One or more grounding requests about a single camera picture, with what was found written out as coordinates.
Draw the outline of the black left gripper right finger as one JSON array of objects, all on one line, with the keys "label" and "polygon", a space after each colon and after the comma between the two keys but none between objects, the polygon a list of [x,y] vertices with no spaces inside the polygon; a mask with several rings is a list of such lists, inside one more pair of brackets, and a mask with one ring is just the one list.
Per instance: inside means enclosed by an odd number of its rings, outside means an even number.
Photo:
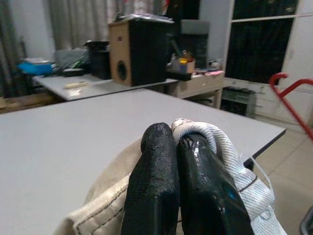
[{"label": "black left gripper right finger", "polygon": [[180,138],[177,160],[184,234],[253,234],[233,178],[203,135],[192,133]]}]

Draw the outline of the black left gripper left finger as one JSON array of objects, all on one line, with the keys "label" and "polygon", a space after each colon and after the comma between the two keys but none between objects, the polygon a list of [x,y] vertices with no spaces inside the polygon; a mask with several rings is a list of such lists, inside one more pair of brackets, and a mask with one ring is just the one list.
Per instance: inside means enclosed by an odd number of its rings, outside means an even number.
[{"label": "black left gripper left finger", "polygon": [[169,125],[149,126],[140,149],[129,178],[121,234],[174,235],[180,190],[176,145]]}]

